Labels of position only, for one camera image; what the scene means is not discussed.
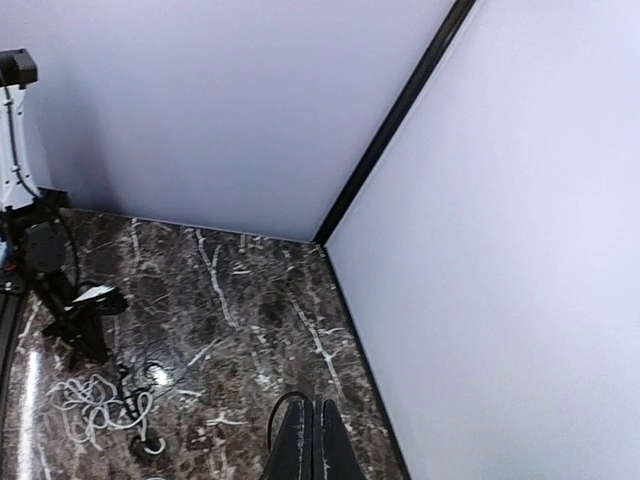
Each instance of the black baseboard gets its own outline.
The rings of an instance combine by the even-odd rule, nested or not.
[[[373,375],[373,371],[371,370],[371,365],[369,364],[369,360],[364,352],[364,348],[362,346],[362,341],[360,340],[360,335],[358,335],[358,329],[356,328],[356,324],[353,321],[353,316],[351,315],[351,311],[349,310],[349,305],[347,304],[347,299],[344,296],[344,292],[342,291],[342,286],[340,285],[340,280],[338,280],[338,276],[336,275],[336,271],[333,268],[333,263],[331,262],[331,257],[329,256],[329,252],[324,246],[321,246],[324,256],[327,260],[327,265],[329,266],[329,271],[331,272],[331,279],[336,286],[336,291],[338,292],[338,296],[340,297],[340,303],[342,304],[342,308],[347,316],[347,323],[349,328],[351,329],[351,333],[356,339],[356,346],[358,348],[358,353],[362,358],[362,362],[364,363],[364,368],[367,372],[367,377],[371,386],[373,387],[373,394],[375,396],[375,401],[378,406],[378,410],[382,414],[382,420],[384,422],[385,428],[389,432],[389,437],[391,439],[391,448],[393,448],[393,454],[396,458],[398,466],[400,467],[400,472],[405,480],[411,480],[411,476],[409,475],[409,469],[407,468],[407,463],[404,460],[404,456],[402,455],[402,451],[400,450],[400,445],[398,444],[398,439],[396,437],[395,431],[393,430],[393,425],[391,424],[391,420],[389,418],[389,414],[387,409],[382,401],[382,396],[380,395],[380,390],[378,388],[378,383],[376,382],[375,376]]]

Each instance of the white veining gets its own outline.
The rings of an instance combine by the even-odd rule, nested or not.
[[[33,478],[33,451],[36,396],[38,394],[38,377],[40,373],[40,353],[31,352],[27,362],[25,383],[20,399],[20,440],[18,445],[18,479]]]
[[[200,255],[202,256],[202,260],[204,264],[209,269],[209,276],[211,277],[211,286],[213,290],[218,294],[218,298],[220,299],[220,304],[222,305],[222,313],[224,314],[224,318],[229,324],[229,326],[233,328],[238,328],[238,323],[231,316],[231,312],[229,311],[229,305],[227,304],[227,299],[224,296],[224,292],[220,288],[220,284],[218,283],[218,257],[220,255],[220,248],[222,245],[218,245],[216,247],[215,252],[213,253],[213,258],[209,260],[207,253],[204,251],[204,237],[202,236],[202,232],[198,228],[196,230],[196,236],[198,237],[198,250],[200,251]]]
[[[138,262],[140,261],[140,242],[138,239],[138,232],[136,232],[136,225],[138,225],[138,219],[131,219],[131,241],[133,243],[133,268],[135,269],[138,266]]]
[[[269,375],[265,375],[264,368],[262,368],[260,362],[258,362],[258,354],[256,352],[251,352],[251,358],[258,372],[258,375],[255,377],[256,383],[260,385],[263,390],[268,390],[274,385],[273,380]]]
[[[38,448],[38,453],[40,454],[40,465],[42,466],[44,477],[46,478],[46,480],[52,480],[53,477],[51,477],[51,468],[49,468],[49,464],[47,463],[47,457],[44,454],[44,449],[42,448],[42,445],[40,445],[40,442],[37,442],[36,446]]]
[[[60,358],[60,355],[58,355],[57,353],[53,354],[53,361],[56,364],[56,371],[61,371],[64,368],[64,364],[62,363],[62,358]]]
[[[206,345],[202,350],[200,350],[198,353],[196,353],[196,355],[191,359],[191,361],[189,363],[187,363],[187,367],[190,367],[191,365],[193,365],[194,363],[196,363],[198,360],[200,360],[200,358],[202,358],[202,356],[207,352],[207,350],[209,350],[211,347],[213,347],[216,343],[218,343],[218,338],[216,338],[215,340],[213,340],[211,343],[209,343],[208,345]]]
[[[220,480],[232,480],[235,476],[236,467],[229,465],[229,460],[227,459],[227,441],[223,438],[215,437],[213,439],[215,444],[215,449],[220,453],[220,470],[215,468],[215,460],[213,459],[213,455],[211,455],[210,468],[213,465],[212,478],[219,478]]]
[[[331,355],[329,352],[325,350],[324,346],[322,345],[322,340],[320,340],[320,336],[318,335],[318,331],[313,326],[313,323],[311,323],[311,321],[307,318],[305,313],[300,308],[300,305],[298,304],[296,299],[293,298],[291,294],[289,294],[289,300],[291,301],[291,304],[293,305],[294,310],[298,314],[298,317],[300,317],[300,320],[302,320],[302,323],[304,324],[306,329],[309,331],[309,333],[313,337],[313,341],[316,344],[316,353],[321,354],[322,358],[324,359],[324,362],[327,364],[327,368],[329,369],[329,373],[331,374],[333,383],[335,384],[336,389],[338,390],[338,394],[340,395],[341,398],[344,398],[344,393],[342,392],[342,383],[340,383],[340,378],[338,378],[338,372],[336,372],[336,369],[333,365],[333,357],[335,356],[335,354]]]
[[[33,323],[33,320],[36,318],[36,315],[40,310],[40,305],[42,305],[42,301],[38,300],[38,302],[33,307],[33,311],[31,312],[31,315],[29,315],[29,318],[27,319],[27,324],[24,326],[24,330],[22,330],[22,333],[18,335],[19,340],[18,340],[18,346],[16,347],[16,351],[22,353],[23,355],[25,353],[24,348],[22,348],[24,339],[27,337],[27,335],[29,335],[29,331],[31,330],[31,324]]]
[[[119,316],[113,317],[113,346],[116,357],[120,355],[120,321]]]
[[[192,397],[198,397],[198,398],[204,395],[204,392],[194,392],[193,390],[178,390],[178,393],[180,395],[190,395]]]
[[[341,327],[332,328],[331,330],[324,330],[324,329],[322,329],[322,328],[319,328],[319,329],[318,329],[318,333],[319,333],[320,335],[332,335],[332,334],[334,334],[335,332],[339,332],[339,331],[342,331],[342,330],[344,330],[344,328],[341,328]]]
[[[225,412],[221,412],[220,415],[218,415],[218,418],[214,418],[213,420],[207,420],[207,425],[212,427],[215,425],[229,425],[229,426],[236,426],[236,425],[246,425],[247,422],[238,422],[238,421],[233,421],[233,420],[227,420],[225,418]]]

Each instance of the marble floor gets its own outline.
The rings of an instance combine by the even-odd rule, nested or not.
[[[109,348],[138,385],[153,381],[150,426],[167,441],[154,461],[129,451],[136,432],[99,431],[78,445],[52,387],[115,362],[80,361],[40,334],[30,298],[11,372],[3,443],[8,479],[257,479],[266,424],[285,392],[333,398],[367,477],[400,479],[389,434],[323,252],[315,246],[104,214],[69,212],[83,279],[115,284],[130,308],[104,320]]]

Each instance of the tangled cable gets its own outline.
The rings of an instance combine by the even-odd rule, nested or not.
[[[65,432],[69,440],[77,444],[91,443],[98,451],[102,447],[96,440],[99,430],[118,431],[129,430],[137,427],[144,450],[151,455],[159,455],[166,448],[163,438],[159,439],[159,448],[150,449],[147,445],[147,416],[153,407],[153,395],[142,391],[133,396],[123,397],[119,395],[114,384],[105,380],[98,374],[82,383],[72,378],[66,382],[57,383],[51,394],[61,392],[62,401],[56,401],[55,396],[52,405],[62,412]],[[119,423],[120,419],[131,412],[137,412],[137,417],[130,423]],[[69,414],[78,411],[80,420],[70,421]]]

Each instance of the white cable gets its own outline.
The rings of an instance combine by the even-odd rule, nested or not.
[[[147,441],[147,416],[153,407],[153,396],[148,392],[137,395],[136,407],[139,417],[130,423],[119,423],[115,418],[122,417],[125,413],[125,402],[118,398],[118,389],[114,384],[98,374],[82,383],[72,378],[66,382],[58,382],[50,391],[50,394],[61,392],[62,402],[51,400],[54,408],[62,412],[62,420],[65,432],[69,440],[77,444],[91,443],[98,451],[102,447],[96,440],[98,430],[119,431],[137,427],[144,450],[151,455],[160,455],[167,444],[163,438],[159,439],[158,450],[146,447]],[[69,412],[76,411],[76,417],[80,420],[69,421]]]

